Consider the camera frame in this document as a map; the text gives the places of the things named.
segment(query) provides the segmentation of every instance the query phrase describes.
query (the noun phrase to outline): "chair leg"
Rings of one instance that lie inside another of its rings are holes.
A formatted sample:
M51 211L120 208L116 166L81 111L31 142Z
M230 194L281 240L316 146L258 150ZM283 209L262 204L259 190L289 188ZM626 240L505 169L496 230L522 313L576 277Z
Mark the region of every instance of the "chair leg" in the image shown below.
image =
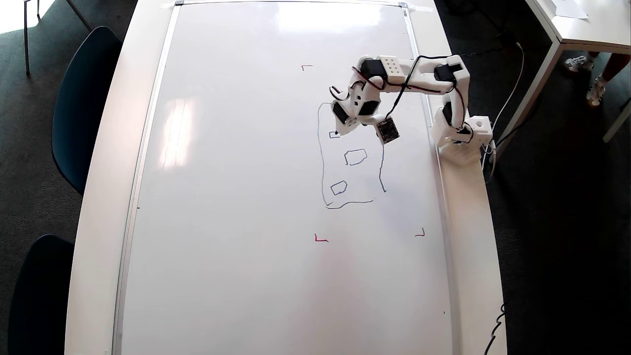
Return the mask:
M631 113L631 107L629 104L629 100L627 100L627 104L625 105L624 110L620 113L620 116L616 118L616 121L611 125L611 127L609 127L609 129L607 130L607 133L604 134L603 142L609 143L609 140L611 139L611 137L613 137L613 135L616 134L616 132L618 131L618 128L620 128L620 126L622 126L622 124L627 120L630 113Z
M81 20L81 22L83 22L83 25L85 26L85 28L88 29L88 31L92 32L92 26L90 26L88 24L88 22L85 20L85 18L81 15L81 13L79 12L79 10L77 10L77 8L74 6L73 2L70 0L66 0L66 2L68 3L68 5L70 5L70 8L74 11L74 13L77 15L77 17L79 18L79 20Z
M28 24L27 24L27 2L24 2L24 58L27 61L27 76L31 75L31 69L28 67Z

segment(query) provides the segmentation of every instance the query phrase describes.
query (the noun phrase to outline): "white shoe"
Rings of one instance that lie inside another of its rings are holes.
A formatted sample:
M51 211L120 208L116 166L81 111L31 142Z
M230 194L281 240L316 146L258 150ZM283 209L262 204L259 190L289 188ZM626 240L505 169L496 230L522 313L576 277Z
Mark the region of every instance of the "white shoe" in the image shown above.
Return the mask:
M587 104L591 108L594 109L600 106L600 100L603 98L603 95L604 95L604 85L605 85L605 82L600 80L600 76L594 79L594 83L592 84L591 88L587 92L587 96L586 96Z
M594 61L586 56L578 56L563 62L563 67L571 73L578 73L580 70L592 71L594 69Z

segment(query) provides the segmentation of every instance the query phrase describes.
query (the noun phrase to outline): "dark carpet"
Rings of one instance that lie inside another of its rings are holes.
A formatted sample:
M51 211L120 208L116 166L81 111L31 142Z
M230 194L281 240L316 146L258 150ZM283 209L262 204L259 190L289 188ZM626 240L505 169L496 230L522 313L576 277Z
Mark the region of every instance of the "dark carpet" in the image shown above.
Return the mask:
M498 47L499 30L491 21L526 51L524 76L498 122L497 138L550 41L523 0L477 0L486 17L477 10L457 15L470 8L468 0L449 0L452 9L445 1L436 0L453 53ZM107 25L124 39L135 1L75 3L92 25ZM42 234L70 241L76 234L81 197L52 161L50 128L61 79L87 34L66 2L55 1L29 29L27 78L22 30L0 33L0 355L6 354L11 297L29 246ZM601 108L591 111L584 103L607 58L598 58L591 76L552 73L532 118L487 185L511 355L618 354L630 348L628 121L612 141L602 142L630 96L629 67L608 85ZM466 59L472 115L497 115L520 60L515 48Z

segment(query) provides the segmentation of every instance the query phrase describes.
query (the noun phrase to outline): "white desk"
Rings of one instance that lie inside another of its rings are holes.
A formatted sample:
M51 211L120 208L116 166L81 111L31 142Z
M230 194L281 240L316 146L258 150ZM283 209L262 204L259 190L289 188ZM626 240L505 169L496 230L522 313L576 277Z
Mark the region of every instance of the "white desk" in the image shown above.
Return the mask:
M81 208L66 320L66 354L111 354L119 267L138 165L148 102L171 9L140 0L127 31L97 136ZM439 15L431 0L411 14L423 54L449 54ZM432 36L426 28L432 29ZM432 109L440 104L431 97ZM460 348L480 354L490 340L503 303L488 198L479 164L466 168L441 162L451 217ZM496 332L490 354L505 354L505 332Z
M628 0L575 1L589 18L580 20L557 16L552 0L526 0L552 45L500 139L524 121L563 51L631 53L631 5ZM512 136L506 138L498 147L498 159L511 139Z

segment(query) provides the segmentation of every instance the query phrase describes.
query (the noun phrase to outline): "chair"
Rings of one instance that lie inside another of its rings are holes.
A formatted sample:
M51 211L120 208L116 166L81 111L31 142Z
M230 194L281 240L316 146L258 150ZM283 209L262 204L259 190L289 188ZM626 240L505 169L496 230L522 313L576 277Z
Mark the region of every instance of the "chair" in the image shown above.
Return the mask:
M63 354L74 245L47 234L28 251L9 313L9 355Z
M27 2L29 2L29 1L31 1L31 0L24 0L24 58L27 61L27 76L31 75L31 70L30 70L29 65L28 65ZM70 1L70 0L66 0L66 2L68 3L68 5L70 5L70 8L74 11L74 13L77 15L79 20L81 20L81 22L83 23L85 28L87 28L88 31L92 31L92 27L85 20L85 18L81 15L79 10L77 10L77 8L74 6L73 2ZM39 16L39 0L37 0L37 20L41 20L41 17Z
M52 157L59 172L82 195L121 47L112 30L95 28L74 54L57 94Z

